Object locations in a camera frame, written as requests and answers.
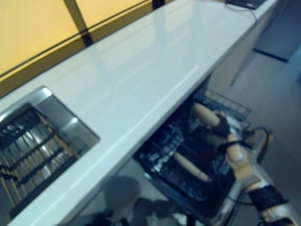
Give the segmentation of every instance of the laptop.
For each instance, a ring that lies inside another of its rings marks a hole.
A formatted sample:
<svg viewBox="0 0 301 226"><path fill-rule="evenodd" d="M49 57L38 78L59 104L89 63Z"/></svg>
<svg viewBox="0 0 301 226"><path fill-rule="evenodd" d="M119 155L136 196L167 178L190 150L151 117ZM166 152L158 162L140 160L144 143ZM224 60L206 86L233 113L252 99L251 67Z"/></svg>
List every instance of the laptop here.
<svg viewBox="0 0 301 226"><path fill-rule="evenodd" d="M226 0L226 3L250 9L257 9L265 1L266 0Z"/></svg>

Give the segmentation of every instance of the stainless steel sink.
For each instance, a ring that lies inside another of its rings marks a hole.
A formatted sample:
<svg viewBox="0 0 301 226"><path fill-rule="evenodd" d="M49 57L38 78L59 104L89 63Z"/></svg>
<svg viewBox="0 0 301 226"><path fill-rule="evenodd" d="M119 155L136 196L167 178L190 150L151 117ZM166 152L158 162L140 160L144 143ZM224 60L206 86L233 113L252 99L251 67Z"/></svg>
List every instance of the stainless steel sink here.
<svg viewBox="0 0 301 226"><path fill-rule="evenodd" d="M100 138L46 87L0 113L0 218L14 218Z"/></svg>

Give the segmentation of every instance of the open dishwasher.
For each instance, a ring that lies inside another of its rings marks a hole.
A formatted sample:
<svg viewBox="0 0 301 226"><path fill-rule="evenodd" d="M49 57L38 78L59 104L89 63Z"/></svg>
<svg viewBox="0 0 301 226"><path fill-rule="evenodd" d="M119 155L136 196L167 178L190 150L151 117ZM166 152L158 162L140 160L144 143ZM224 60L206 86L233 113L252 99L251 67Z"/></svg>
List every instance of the open dishwasher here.
<svg viewBox="0 0 301 226"><path fill-rule="evenodd" d="M219 154L225 140L203 125L193 111L194 103L224 112L246 129L250 109L213 91L199 88L168 118L135 154L153 185L184 212L206 225L226 225L237 208L242 189L233 171ZM258 138L249 145L263 146ZM256 153L261 161L264 151ZM183 156L199 168L205 178L190 174L177 161Z"/></svg>

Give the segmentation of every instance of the dishwasher rack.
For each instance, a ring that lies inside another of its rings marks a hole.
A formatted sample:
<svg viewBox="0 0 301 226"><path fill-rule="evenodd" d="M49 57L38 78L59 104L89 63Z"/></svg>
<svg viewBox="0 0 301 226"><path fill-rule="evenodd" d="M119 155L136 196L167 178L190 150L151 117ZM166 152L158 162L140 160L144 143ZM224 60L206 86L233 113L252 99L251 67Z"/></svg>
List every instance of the dishwasher rack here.
<svg viewBox="0 0 301 226"><path fill-rule="evenodd" d="M218 147L225 139L211 132L193 110L198 102L213 111L236 118L244 128L249 126L251 110L208 89L197 89L167 119L135 154L146 177L188 214L211 224L232 188L235 178ZM178 152L206 173L211 182L203 182L187 172L174 158Z"/></svg>
<svg viewBox="0 0 301 226"><path fill-rule="evenodd" d="M77 159L51 122L30 104L0 124L0 180L15 217Z"/></svg>

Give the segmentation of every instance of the dishwasher basket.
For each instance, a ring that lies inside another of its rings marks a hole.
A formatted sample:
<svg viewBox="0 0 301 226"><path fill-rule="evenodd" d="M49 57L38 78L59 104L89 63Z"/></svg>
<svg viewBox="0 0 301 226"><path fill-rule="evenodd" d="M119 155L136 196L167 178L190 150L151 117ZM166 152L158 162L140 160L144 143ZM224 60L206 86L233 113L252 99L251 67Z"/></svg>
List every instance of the dishwasher basket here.
<svg viewBox="0 0 301 226"><path fill-rule="evenodd" d="M244 128L251 110L208 89L197 89L146 141L135 154L147 177L167 197L199 220L213 218L225 196L221 194L216 174L227 194L235 178L218 147L225 142L204 126L195 116L194 102L213 111L223 111L240 121ZM180 153L213 180L203 182L188 173L174 158Z"/></svg>

